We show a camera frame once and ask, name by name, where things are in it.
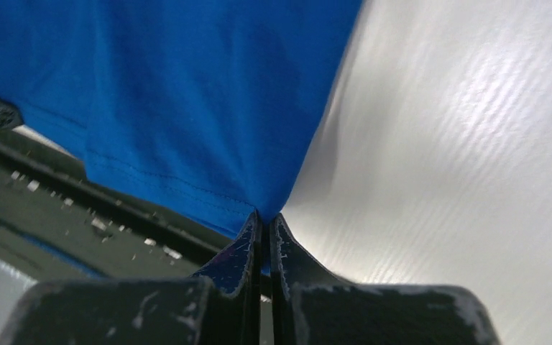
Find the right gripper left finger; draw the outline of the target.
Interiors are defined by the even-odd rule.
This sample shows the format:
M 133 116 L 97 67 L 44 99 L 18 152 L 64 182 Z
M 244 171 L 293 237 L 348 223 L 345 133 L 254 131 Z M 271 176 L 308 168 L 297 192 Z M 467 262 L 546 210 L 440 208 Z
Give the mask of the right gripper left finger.
M 41 282 L 19 299 L 0 344 L 258 344 L 262 222 L 185 278 Z

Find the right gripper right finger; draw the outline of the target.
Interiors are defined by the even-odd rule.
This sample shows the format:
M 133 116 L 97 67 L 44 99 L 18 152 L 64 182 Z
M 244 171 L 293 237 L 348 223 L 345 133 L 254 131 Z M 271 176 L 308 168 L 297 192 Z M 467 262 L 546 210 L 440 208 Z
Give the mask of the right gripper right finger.
M 367 285 L 332 273 L 270 223 L 276 344 L 499 344 L 487 309 L 453 285 Z

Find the blue panda t shirt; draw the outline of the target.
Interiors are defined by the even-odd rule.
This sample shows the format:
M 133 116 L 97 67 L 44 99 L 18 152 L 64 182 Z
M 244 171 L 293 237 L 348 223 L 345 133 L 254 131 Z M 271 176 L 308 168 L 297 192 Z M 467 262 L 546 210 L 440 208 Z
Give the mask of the blue panda t shirt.
M 88 179 L 235 237 L 282 210 L 360 1 L 0 1 L 0 98 Z

